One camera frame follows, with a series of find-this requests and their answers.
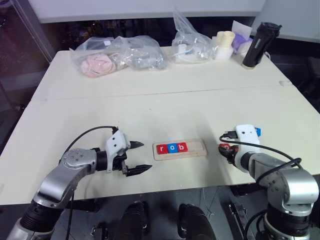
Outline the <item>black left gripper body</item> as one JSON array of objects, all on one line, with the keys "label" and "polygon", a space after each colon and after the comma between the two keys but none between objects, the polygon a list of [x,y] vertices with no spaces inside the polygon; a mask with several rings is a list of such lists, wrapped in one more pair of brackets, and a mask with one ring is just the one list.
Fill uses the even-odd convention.
[{"label": "black left gripper body", "polygon": [[123,175],[128,174],[128,166],[126,165],[125,160],[127,159],[127,154],[123,153],[122,155],[117,155],[113,159],[113,171],[121,171]]}]

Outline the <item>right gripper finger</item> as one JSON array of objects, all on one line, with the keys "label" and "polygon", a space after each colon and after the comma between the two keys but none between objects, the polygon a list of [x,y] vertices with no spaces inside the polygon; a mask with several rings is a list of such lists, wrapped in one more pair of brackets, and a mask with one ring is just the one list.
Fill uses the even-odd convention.
[{"label": "right gripper finger", "polygon": [[234,163],[234,151],[232,149],[219,149],[219,153],[226,158],[229,164]]}]

